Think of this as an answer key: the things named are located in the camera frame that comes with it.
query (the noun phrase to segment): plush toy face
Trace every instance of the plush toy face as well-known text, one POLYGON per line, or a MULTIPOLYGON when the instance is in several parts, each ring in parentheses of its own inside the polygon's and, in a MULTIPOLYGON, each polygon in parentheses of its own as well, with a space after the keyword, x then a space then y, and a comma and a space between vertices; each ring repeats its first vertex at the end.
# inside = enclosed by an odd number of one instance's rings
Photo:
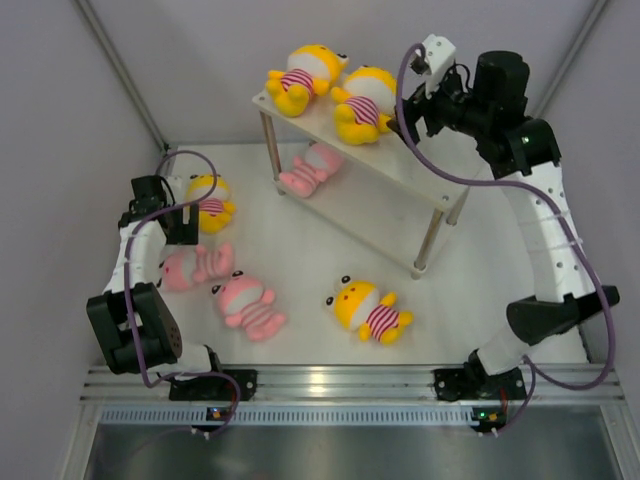
POLYGON ((238 270, 225 285, 216 285, 211 292, 216 296, 220 311, 224 315, 234 315, 250 303, 260 300, 264 290, 260 280, 238 270))
POLYGON ((345 79, 343 88, 352 95, 370 98, 382 113, 393 115, 396 80, 386 70, 360 67, 345 79))
POLYGON ((351 281, 348 276, 342 277, 340 284, 340 292, 325 303, 344 328, 355 330, 380 302, 380 292, 373 283, 351 281))
MULTIPOLYGON (((213 185, 213 175, 197 175, 191 177, 193 180, 191 181, 191 185, 189 185, 189 190, 187 190, 187 198, 189 200, 194 200, 198 197, 201 197, 211 188, 213 185)), ((208 198, 217 198, 218 200, 222 200, 223 202, 228 200, 231 196, 229 190, 229 184, 218 175, 218 183, 216 184, 216 189, 208 198)))
POLYGON ((324 45, 305 45, 289 55, 287 70, 300 68, 312 77, 335 83, 348 63, 346 55, 334 53, 324 45))

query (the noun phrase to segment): yellow plush foot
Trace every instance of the yellow plush foot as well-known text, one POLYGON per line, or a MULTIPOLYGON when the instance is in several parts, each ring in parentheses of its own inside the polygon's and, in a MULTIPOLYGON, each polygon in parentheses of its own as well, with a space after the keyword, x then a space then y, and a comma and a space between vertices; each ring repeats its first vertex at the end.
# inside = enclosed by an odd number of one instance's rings
POLYGON ((233 214, 236 212, 236 206, 231 202, 222 202, 222 208, 224 208, 224 211, 227 213, 233 214))
POLYGON ((369 337, 371 336, 371 327, 366 323, 360 325, 360 328, 358 329, 358 336, 362 342, 369 340, 369 337))
POLYGON ((357 124, 356 113, 349 105, 338 105, 333 112, 336 131, 340 140, 347 145, 374 143, 380 137, 378 129, 373 125, 357 124))
POLYGON ((204 233, 218 233, 231 222, 231 215, 223 212, 212 217, 206 212, 200 212, 198 219, 200 221, 200 231, 204 233))
POLYGON ((267 81, 265 89, 278 110, 288 117, 297 117, 304 112, 311 99, 309 90, 302 85, 291 85, 285 92, 280 80, 275 78, 267 81))
POLYGON ((398 315, 398 325, 406 327, 407 325, 411 325, 411 322, 413 322, 413 313, 400 312, 400 315, 398 315))
POLYGON ((265 84, 265 89, 269 92, 273 98, 276 98, 284 93, 284 87, 282 83, 277 78, 270 78, 265 84))
POLYGON ((400 338, 401 333, 402 330, 400 330, 399 328, 392 328, 390 330, 387 330, 380 337, 380 343, 383 345, 391 345, 396 340, 398 340, 398 338, 400 338))

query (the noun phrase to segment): striped shirt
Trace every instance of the striped shirt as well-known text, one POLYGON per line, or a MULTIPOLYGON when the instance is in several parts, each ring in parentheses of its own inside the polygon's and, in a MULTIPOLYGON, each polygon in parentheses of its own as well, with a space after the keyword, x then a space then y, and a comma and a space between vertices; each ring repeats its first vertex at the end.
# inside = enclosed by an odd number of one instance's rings
POLYGON ((315 169, 306 163, 295 167, 291 170, 291 174, 295 175, 300 180, 310 183, 314 189, 318 186, 318 183, 320 183, 315 176, 315 169))
POLYGON ((384 332, 399 325, 398 316, 399 313, 394 309, 385 305, 378 305, 367 318, 367 325, 371 328, 371 335, 380 341, 380 337, 384 332))
POLYGON ((356 123, 378 126, 380 111, 373 100, 367 97, 350 97, 344 103, 353 108, 356 114, 356 123))
POLYGON ((259 326, 268 321, 274 313, 275 311, 271 308, 271 305, 258 300, 240 310, 240 315, 242 316, 240 325, 245 329, 252 326, 259 326))
POLYGON ((207 198, 200 202, 200 211, 206 212, 212 217, 220 215, 224 212, 224 207, 222 205, 222 201, 217 198, 207 198))
POLYGON ((284 91, 289 91, 291 85, 302 85, 309 91, 309 96, 313 96, 313 77, 300 68, 294 68, 288 71, 280 79, 284 91))

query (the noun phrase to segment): white enclosure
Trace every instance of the white enclosure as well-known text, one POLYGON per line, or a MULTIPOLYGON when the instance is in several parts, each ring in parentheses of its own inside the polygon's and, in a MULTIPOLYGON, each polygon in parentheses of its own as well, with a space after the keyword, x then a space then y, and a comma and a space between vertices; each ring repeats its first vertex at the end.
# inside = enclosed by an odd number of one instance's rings
MULTIPOLYGON (((273 344, 252 346, 238 332, 220 328, 205 290, 167 296, 185 338, 206 338, 225 363, 460 363, 504 323, 509 301, 531 293, 524 245, 499 191, 471 191, 459 226, 419 281, 277 194, 251 98, 263 88, 267 70, 283 67, 287 54, 308 42, 344 50, 353 67, 375 63, 393 72, 406 48, 429 33, 450 38, 458 59, 470 67, 487 50, 523 55, 532 69, 529 109, 545 107, 555 129, 586 253, 603 282, 620 288, 616 370, 640 419, 637 2, 616 0, 601 12, 606 1, 94 0, 155 124, 155 138, 76 3, 86 2, 0 5, 3 478, 51 478, 62 468, 87 370, 101 356, 85 303, 109 278, 117 221, 131 199, 129 181, 153 171, 158 133, 172 147, 191 145, 210 154, 229 176, 244 219, 224 236, 241 252, 238 261, 263 276, 290 307, 288 330, 273 344), (594 11, 601 15, 587 18, 594 11), (563 63, 576 53, 572 46, 581 46, 576 40, 583 40, 585 19, 593 30, 572 65, 563 63), (554 79, 565 70, 547 106, 554 79), (305 256, 310 244, 315 263, 305 256), (262 258, 265 245, 276 252, 268 260, 262 258), (321 311, 323 286, 330 288, 343 268, 384 279, 385 289, 396 289, 421 312, 424 322, 398 349, 356 345, 321 311), (297 278, 298 270, 315 272, 315 281, 297 278), (462 279, 455 273, 460 271, 466 272, 462 279)), ((300 139, 282 124, 276 133, 281 140, 300 139)), ((283 163, 302 148, 283 144, 283 163)), ((175 164, 179 174, 203 168, 193 159, 175 164)), ((359 168, 350 163, 341 181, 359 175, 359 168)), ((364 191, 380 179, 356 181, 364 191)), ((417 221, 420 211, 410 198, 384 191, 417 221)), ((309 206, 332 207, 321 200, 309 206)), ((416 243, 421 238, 413 231, 407 237, 416 243)), ((599 322, 590 322, 586 337, 590 353, 602 361, 606 337, 599 322)), ((585 363, 587 354, 574 329, 545 342, 535 359, 585 363)))

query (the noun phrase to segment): stuffed animal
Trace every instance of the stuffed animal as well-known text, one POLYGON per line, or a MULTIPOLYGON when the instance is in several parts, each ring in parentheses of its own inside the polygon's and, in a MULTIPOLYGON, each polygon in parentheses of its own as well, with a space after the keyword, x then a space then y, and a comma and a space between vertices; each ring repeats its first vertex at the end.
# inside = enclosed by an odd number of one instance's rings
POLYGON ((407 325, 413 321, 411 312, 399 312, 391 307, 397 295, 388 293, 380 298, 380 291, 373 283, 340 279, 339 293, 327 298, 326 306, 347 330, 358 330, 360 340, 370 337, 383 345, 394 343, 407 325))
POLYGON ((182 292, 207 280, 229 276, 233 263, 233 247, 228 242, 211 251, 203 245, 179 250, 160 264, 161 285, 167 291, 182 292))
POLYGON ((378 141, 390 131, 387 122, 394 114, 396 80, 386 70, 364 66, 345 78, 342 87, 331 89, 338 104, 333 112, 336 131, 348 145, 378 141))
POLYGON ((314 143, 304 157, 293 157, 293 170, 282 172, 280 181, 299 197, 306 198, 315 192, 320 182, 326 182, 336 173, 343 162, 335 150, 314 143))
POLYGON ((215 285, 211 293, 225 316, 225 323, 232 328, 244 328, 252 342, 271 338, 287 321, 287 317, 272 306, 275 292, 240 270, 234 272, 226 284, 215 285))
MULTIPOLYGON (((187 201, 196 200, 211 189, 213 184, 213 175, 192 175, 192 182, 187 190, 187 201)), ((229 222, 231 215, 236 211, 236 206, 229 202, 229 185, 218 175, 218 183, 213 193, 202 200, 200 213, 198 215, 200 231, 203 233, 218 233, 229 222)))
POLYGON ((297 117, 315 95, 329 92, 348 63, 324 45, 305 45, 289 55, 286 72, 269 72, 265 88, 283 115, 297 117))

